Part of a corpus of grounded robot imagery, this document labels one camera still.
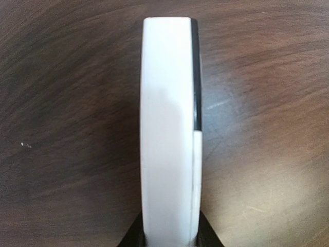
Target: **brown wooden surface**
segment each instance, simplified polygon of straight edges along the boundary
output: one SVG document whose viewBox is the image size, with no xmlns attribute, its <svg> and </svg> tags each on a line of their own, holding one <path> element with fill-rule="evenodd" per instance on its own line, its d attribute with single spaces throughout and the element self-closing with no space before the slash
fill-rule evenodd
<svg viewBox="0 0 329 247">
<path fill-rule="evenodd" d="M 202 210 L 223 244 L 329 246 L 328 13 L 0 1 L 0 246 L 118 244 L 140 211 L 142 20 L 174 15 L 199 21 Z"/>
</svg>

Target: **white plastic casing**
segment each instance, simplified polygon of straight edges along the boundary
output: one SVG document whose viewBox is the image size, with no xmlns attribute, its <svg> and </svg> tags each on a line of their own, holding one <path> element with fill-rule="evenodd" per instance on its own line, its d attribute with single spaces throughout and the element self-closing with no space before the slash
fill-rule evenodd
<svg viewBox="0 0 329 247">
<path fill-rule="evenodd" d="M 194 130 L 191 19 L 144 20 L 140 156 L 147 246 L 192 246 L 198 231 L 202 132 Z"/>
</svg>

